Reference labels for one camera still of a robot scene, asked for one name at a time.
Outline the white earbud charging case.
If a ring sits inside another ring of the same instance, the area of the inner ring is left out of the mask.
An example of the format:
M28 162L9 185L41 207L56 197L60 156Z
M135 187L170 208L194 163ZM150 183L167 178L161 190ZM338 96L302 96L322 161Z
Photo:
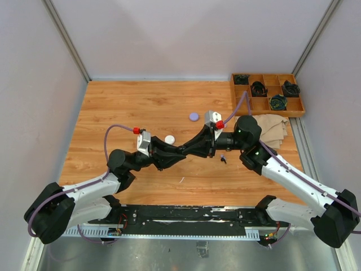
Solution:
M167 143L167 144L170 144L170 145L173 145L175 143L175 137L173 135L167 135L165 138L164 138L164 141Z

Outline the black earbud charging case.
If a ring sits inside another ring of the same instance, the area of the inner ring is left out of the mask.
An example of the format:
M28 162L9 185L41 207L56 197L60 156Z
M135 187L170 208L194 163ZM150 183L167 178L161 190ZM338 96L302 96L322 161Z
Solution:
M186 155L186 154L185 154L185 149L186 149L186 146L178 146L178 147L177 147L177 153L185 156L185 155Z

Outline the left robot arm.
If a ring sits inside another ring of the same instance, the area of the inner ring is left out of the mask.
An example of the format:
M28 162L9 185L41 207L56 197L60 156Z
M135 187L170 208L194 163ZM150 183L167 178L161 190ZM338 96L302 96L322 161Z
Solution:
M150 165L160 171L169 168L186 158L185 150L142 133L135 152L115 149L106 156L107 171L100 176L74 185L48 184L25 212L29 235L50 244L67 229L91 220L117 222L121 210L113 195L131 185L133 172Z

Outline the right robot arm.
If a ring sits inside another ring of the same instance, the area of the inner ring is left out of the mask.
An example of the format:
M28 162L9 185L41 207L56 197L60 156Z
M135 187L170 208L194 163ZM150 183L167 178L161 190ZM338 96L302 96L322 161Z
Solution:
M239 150L246 168L277 182L305 203L301 206L268 195L257 205L259 224L280 221L300 226L313 230L330 247L340 248L360 222L355 195L323 185L292 166L260 141L261 128L253 116L239 117L233 132L224 132L223 126L223 121L207 121L201 132L180 148L182 153L206 158L217 150Z

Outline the purple earbud charging case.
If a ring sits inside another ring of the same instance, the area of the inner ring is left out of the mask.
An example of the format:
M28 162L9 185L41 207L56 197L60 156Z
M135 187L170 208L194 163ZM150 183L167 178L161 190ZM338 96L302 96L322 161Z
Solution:
M193 121L193 122L198 121L199 118L200 118L200 116L196 112L191 112L190 115L189 115L189 120Z

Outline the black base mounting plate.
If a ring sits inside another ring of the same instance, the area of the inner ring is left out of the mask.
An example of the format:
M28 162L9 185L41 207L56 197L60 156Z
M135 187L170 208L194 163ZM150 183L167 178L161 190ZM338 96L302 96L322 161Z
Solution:
M157 206L121 205L106 218L89 221L119 227L123 235L165 237L235 237L245 236L246 227L282 228L255 208L232 206Z

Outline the beige folded cloth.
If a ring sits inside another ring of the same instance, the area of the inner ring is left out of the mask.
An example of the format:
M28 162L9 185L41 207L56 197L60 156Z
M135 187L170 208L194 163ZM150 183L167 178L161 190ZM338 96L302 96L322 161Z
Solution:
M262 130L259 139L269 148L280 149L288 135L288 119L274 114L254 115L253 118Z

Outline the rolled dark tie top-left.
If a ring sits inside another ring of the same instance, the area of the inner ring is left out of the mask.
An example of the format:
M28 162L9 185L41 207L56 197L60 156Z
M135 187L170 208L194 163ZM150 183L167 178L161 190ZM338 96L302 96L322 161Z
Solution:
M236 74L233 75L234 84L235 85L248 85L249 84L249 77L248 74Z

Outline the rolled black tie centre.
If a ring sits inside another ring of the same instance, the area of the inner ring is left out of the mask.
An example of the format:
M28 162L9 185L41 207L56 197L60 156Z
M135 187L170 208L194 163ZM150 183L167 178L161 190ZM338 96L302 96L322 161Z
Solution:
M268 89L260 81L253 82L250 90L253 97L266 97L268 93Z

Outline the rolled black tie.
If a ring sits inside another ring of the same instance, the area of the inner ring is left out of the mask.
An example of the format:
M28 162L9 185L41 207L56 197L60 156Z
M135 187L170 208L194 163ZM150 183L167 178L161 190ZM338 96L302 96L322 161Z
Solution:
M301 92L297 84L293 84L288 80L284 82L281 88L285 97L298 98Z
M250 90L253 97L266 97L268 93L268 89L260 81L253 82Z

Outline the wooden compartment tray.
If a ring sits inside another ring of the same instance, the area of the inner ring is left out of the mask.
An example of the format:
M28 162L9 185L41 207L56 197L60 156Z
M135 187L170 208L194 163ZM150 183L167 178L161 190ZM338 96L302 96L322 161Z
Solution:
M233 75L248 74L248 85L235 85ZM237 109L236 116L247 115L251 111L252 115L277 114L284 117L301 117L305 114L305 108L301 99L286 97L288 103L284 111L271 110L269 100L274 95L283 95L281 86L288 80L297 84L293 74L261 74L261 73L233 73L230 77L232 108ZM268 89L266 97L253 97L250 86L253 82L260 81Z

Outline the rolled blue patterned tie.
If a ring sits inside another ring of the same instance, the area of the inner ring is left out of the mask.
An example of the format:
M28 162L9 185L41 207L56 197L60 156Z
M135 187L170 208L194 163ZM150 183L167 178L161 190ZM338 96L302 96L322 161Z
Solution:
M284 111L287 108L287 99L285 96L277 94L274 95L272 98L270 98L269 100L269 105L271 110L274 111Z

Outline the rolled black tie right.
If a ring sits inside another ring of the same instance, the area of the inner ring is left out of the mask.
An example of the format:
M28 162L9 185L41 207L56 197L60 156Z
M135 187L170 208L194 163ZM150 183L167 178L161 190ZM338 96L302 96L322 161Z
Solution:
M301 92L297 84L293 84L288 80L284 82L281 88L285 97L298 98Z

